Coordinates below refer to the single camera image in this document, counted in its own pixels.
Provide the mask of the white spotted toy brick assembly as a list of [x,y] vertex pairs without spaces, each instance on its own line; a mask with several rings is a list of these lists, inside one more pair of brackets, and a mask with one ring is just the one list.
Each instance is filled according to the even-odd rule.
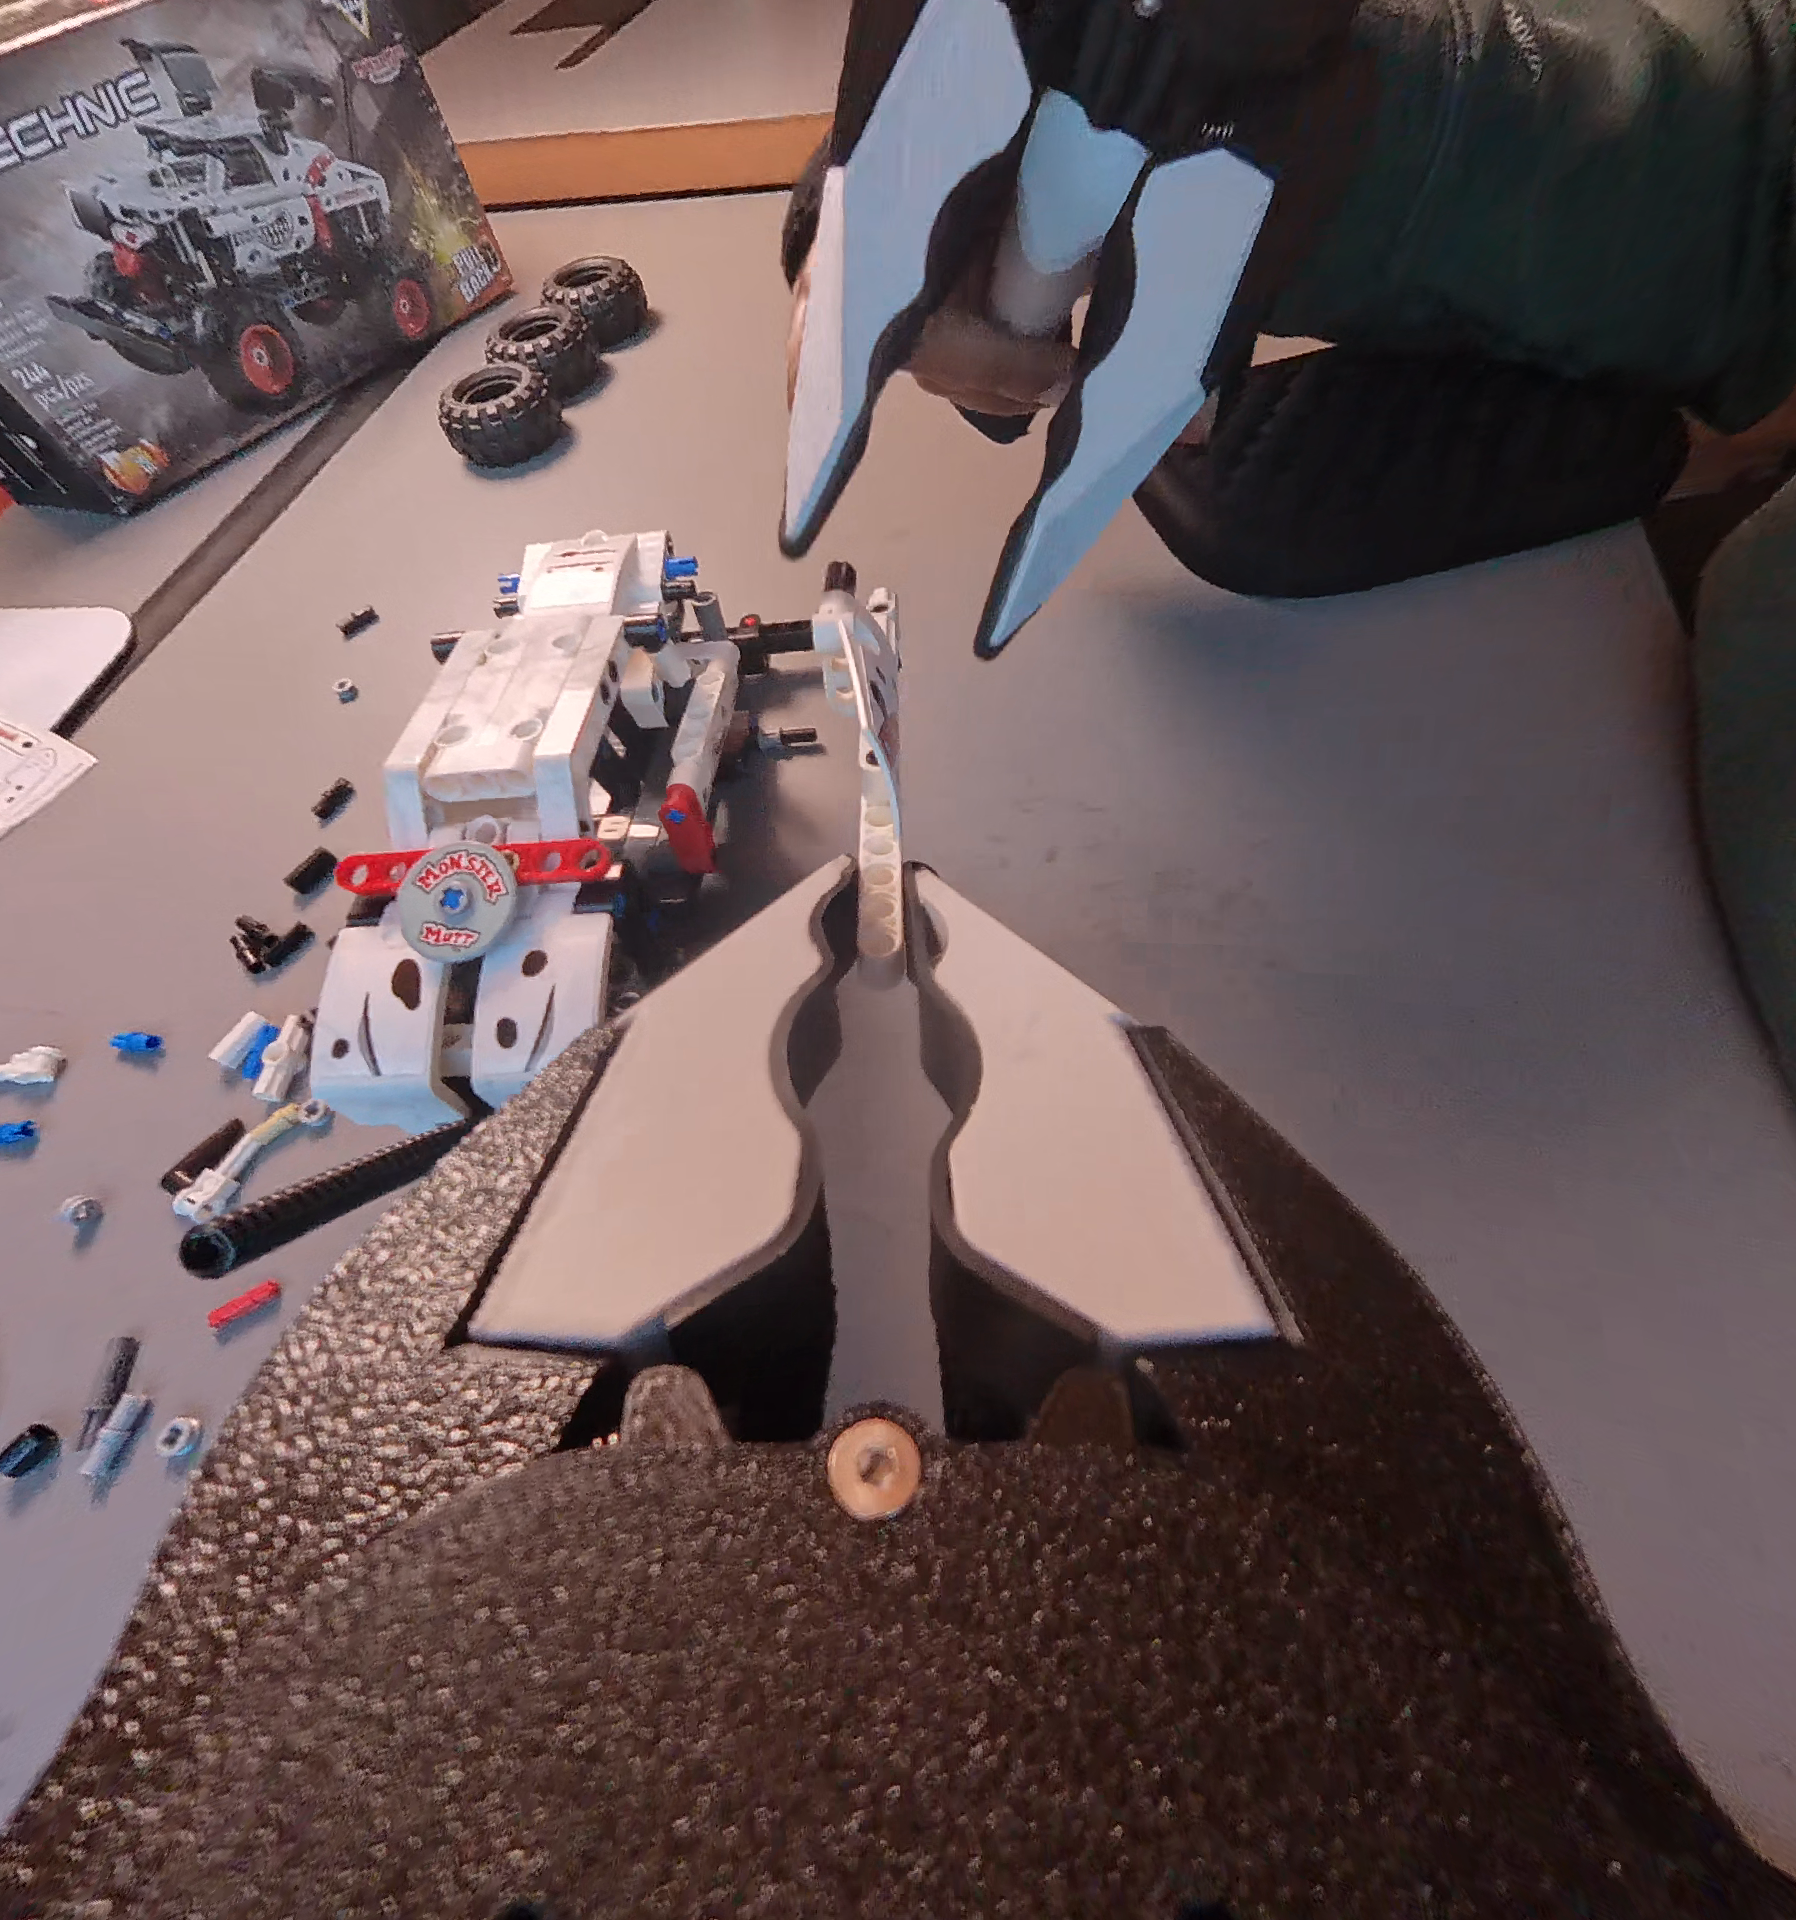
[[889,588],[860,599],[852,584],[828,578],[813,618],[814,650],[828,697],[860,731],[863,793],[883,783],[896,808],[899,793],[899,607]]

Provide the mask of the person's right forearm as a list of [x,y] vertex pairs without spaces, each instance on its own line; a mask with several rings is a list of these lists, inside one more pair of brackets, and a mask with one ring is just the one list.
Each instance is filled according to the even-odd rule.
[[1742,431],[1796,385],[1796,2],[1362,4],[1369,143],[1264,330],[1612,376]]

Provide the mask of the white beam with red label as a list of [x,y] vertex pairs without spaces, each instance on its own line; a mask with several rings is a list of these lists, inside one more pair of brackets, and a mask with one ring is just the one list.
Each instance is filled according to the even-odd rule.
[[899,786],[885,750],[860,738],[858,973],[885,989],[907,975],[907,889]]

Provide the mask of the scattered small building pieces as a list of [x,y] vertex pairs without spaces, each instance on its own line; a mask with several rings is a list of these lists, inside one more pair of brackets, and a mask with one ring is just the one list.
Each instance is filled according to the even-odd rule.
[[210,1327],[253,1280],[182,1269],[161,1182],[264,1117],[214,1046],[315,1007],[346,898],[300,880],[383,825],[412,691],[390,614],[388,588],[214,597],[85,733],[94,766],[0,840],[0,1061],[64,1059],[0,1092],[0,1498],[77,1478],[118,1338],[155,1413],[204,1413],[285,1315]]

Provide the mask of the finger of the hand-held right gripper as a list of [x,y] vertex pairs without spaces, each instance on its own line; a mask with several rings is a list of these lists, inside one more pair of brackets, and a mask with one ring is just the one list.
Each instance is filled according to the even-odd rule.
[[789,395],[789,559],[813,547],[885,380],[957,280],[1029,108],[1006,4],[854,4]]
[[1095,126],[1069,94],[1040,96],[989,309],[1023,330],[1055,323],[1062,296],[1088,301],[1037,489],[982,603],[980,656],[1043,607],[1203,406],[1272,192],[1229,147],[1158,160],[1132,136]]

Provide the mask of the black ribbed flexible rod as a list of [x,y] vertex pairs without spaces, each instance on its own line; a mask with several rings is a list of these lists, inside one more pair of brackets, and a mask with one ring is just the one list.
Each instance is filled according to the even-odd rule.
[[353,1213],[423,1176],[476,1128],[454,1121],[383,1148],[345,1165],[314,1174],[230,1213],[192,1224],[177,1258],[196,1278],[215,1280],[283,1249],[311,1230]]

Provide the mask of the grey desk with wooden edge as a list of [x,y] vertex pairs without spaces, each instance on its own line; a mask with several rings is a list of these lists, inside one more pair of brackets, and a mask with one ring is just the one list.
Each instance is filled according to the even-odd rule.
[[401,2],[484,205],[789,187],[828,129],[844,2]]

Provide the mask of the person's right hand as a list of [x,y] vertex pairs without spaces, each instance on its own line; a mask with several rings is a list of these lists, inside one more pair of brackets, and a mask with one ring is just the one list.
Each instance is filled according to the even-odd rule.
[[1074,367],[1072,317],[1047,333],[1016,334],[966,294],[930,313],[907,361],[910,380],[928,398],[998,419],[1053,410],[1069,392]]

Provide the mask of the white toy truck chassis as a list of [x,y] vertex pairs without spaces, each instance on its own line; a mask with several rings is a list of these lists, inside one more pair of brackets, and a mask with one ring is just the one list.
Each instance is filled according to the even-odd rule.
[[656,966],[660,915],[714,872],[740,686],[814,649],[809,619],[727,622],[665,533],[524,549],[495,619],[435,646],[383,765],[387,847],[309,1030],[309,1095],[415,1134],[515,1097]]

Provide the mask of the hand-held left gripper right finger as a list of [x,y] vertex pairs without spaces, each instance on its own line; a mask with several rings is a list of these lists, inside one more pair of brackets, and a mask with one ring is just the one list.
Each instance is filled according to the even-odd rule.
[[946,1411],[1037,1411],[1069,1370],[1278,1340],[1280,1298],[1161,1089],[1164,1030],[913,870]]

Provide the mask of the toy truck box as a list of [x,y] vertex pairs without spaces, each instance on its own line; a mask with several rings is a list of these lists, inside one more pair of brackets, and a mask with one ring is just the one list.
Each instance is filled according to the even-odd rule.
[[0,4],[0,483],[127,515],[509,292],[423,4]]

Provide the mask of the black toy tire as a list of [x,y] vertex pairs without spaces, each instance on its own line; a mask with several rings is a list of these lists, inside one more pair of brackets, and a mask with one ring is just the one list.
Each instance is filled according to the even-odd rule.
[[538,304],[497,323],[484,336],[484,360],[538,374],[557,403],[586,392],[602,365],[592,326],[563,304]]
[[617,255],[573,258],[557,266],[542,280],[541,297],[582,320],[601,352],[633,342],[651,323],[644,280]]
[[439,398],[436,417],[453,451],[473,467],[521,465],[563,435],[550,380],[515,363],[484,363]]

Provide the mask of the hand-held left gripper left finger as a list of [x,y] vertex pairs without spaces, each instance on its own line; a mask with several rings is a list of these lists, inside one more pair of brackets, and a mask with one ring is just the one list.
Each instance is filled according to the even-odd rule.
[[820,866],[621,1020],[470,1320],[490,1348],[656,1357],[781,1255],[819,1190],[794,1019],[833,971]]

